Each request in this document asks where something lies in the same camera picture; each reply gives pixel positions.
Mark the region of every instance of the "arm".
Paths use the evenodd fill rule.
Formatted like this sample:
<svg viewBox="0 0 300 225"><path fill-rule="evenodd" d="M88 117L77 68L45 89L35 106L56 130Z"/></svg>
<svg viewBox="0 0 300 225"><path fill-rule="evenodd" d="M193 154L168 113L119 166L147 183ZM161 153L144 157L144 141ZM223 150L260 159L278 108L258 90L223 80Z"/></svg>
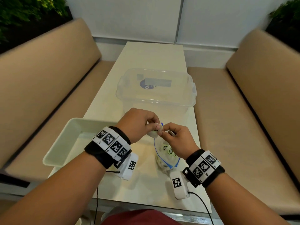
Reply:
<svg viewBox="0 0 300 225"><path fill-rule="evenodd" d="M153 112L132 108L116 127L135 143L159 129L155 123L159 119ZM105 172L94 156L83 152L2 214L0 224L75 224Z"/></svg>
<svg viewBox="0 0 300 225"><path fill-rule="evenodd" d="M166 130L172 130L176 136L164 132ZM168 123L158 134L171 145L176 155L184 160L199 150L185 126ZM205 190L225 225L288 224L226 173L220 174Z"/></svg>

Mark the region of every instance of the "black planter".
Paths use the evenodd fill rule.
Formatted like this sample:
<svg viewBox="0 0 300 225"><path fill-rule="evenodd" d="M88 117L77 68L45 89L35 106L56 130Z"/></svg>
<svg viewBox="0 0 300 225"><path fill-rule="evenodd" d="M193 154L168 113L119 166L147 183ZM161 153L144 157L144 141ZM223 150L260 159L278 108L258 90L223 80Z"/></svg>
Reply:
<svg viewBox="0 0 300 225"><path fill-rule="evenodd" d="M300 52L300 30L273 19L267 27L266 32Z"/></svg>
<svg viewBox="0 0 300 225"><path fill-rule="evenodd" d="M1 42L0 54L69 22L73 19L69 7L67 7L67 12L68 16L62 17L57 12L50 11L43 14L40 20L32 19L24 22L22 26L9 26L8 30L4 32L8 42Z"/></svg>

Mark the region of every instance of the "white plastic box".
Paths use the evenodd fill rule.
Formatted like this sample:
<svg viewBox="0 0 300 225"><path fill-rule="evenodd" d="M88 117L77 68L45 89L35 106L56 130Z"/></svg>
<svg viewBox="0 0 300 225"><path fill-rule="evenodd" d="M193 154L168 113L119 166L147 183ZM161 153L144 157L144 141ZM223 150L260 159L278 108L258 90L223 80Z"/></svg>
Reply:
<svg viewBox="0 0 300 225"><path fill-rule="evenodd" d="M65 125L52 147L43 158L47 166L63 167L91 142L93 136L106 126L115 126L115 122L72 118Z"/></svg>
<svg viewBox="0 0 300 225"><path fill-rule="evenodd" d="M128 69L120 78L117 98L124 112L135 107L156 113L164 124L185 124L185 113L196 103L196 86L187 73Z"/></svg>

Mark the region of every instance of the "beige bench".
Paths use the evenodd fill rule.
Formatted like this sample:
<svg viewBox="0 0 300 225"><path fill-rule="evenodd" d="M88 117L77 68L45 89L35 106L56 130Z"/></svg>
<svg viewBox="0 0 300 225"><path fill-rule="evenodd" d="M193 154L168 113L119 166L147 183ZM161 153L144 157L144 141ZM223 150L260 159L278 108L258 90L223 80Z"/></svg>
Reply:
<svg viewBox="0 0 300 225"><path fill-rule="evenodd" d="M68 120L84 116L114 65L100 58L82 19L0 55L2 173L25 181L48 177L44 155Z"/></svg>
<svg viewBox="0 0 300 225"><path fill-rule="evenodd" d="M201 147L276 212L299 215L300 194L234 80L298 184L300 54L254 30L227 62L227 69L190 67L188 73L197 87L194 110Z"/></svg>

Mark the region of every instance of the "forearm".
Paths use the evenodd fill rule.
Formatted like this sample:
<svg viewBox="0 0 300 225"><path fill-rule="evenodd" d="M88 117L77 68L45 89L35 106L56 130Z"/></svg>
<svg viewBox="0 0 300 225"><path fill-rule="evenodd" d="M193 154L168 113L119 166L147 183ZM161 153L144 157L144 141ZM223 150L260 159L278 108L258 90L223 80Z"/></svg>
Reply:
<svg viewBox="0 0 300 225"><path fill-rule="evenodd" d="M0 224L75 224L105 171L83 152L6 211Z"/></svg>
<svg viewBox="0 0 300 225"><path fill-rule="evenodd" d="M226 173L220 174L205 190L225 225L288 224Z"/></svg>

